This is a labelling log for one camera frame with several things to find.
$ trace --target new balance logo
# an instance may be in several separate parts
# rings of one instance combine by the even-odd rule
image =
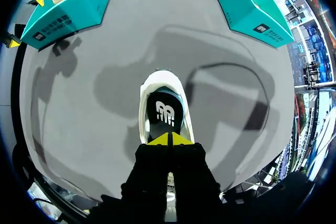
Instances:
[[[164,105],[163,102],[157,101],[156,102],[156,111],[157,119],[161,119],[162,122],[165,122],[169,125],[172,125],[174,127],[174,110],[169,105]]]

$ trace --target teal box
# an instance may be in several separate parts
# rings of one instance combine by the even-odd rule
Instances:
[[[57,39],[87,27],[101,24],[109,0],[44,0],[30,17],[21,40],[42,49]]]
[[[294,41],[293,34],[274,0],[218,0],[231,30],[273,47]]]

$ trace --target display table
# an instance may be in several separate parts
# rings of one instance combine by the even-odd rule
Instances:
[[[76,194],[121,197],[140,144],[140,85],[158,67],[188,84],[195,140],[223,190],[289,142],[286,47],[231,31],[217,0],[110,0],[101,26],[27,48],[20,112],[37,169]]]

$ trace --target sneaker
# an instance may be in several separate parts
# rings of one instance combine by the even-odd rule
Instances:
[[[183,86],[172,72],[160,69],[140,86],[139,131],[143,144],[166,132],[195,143]]]

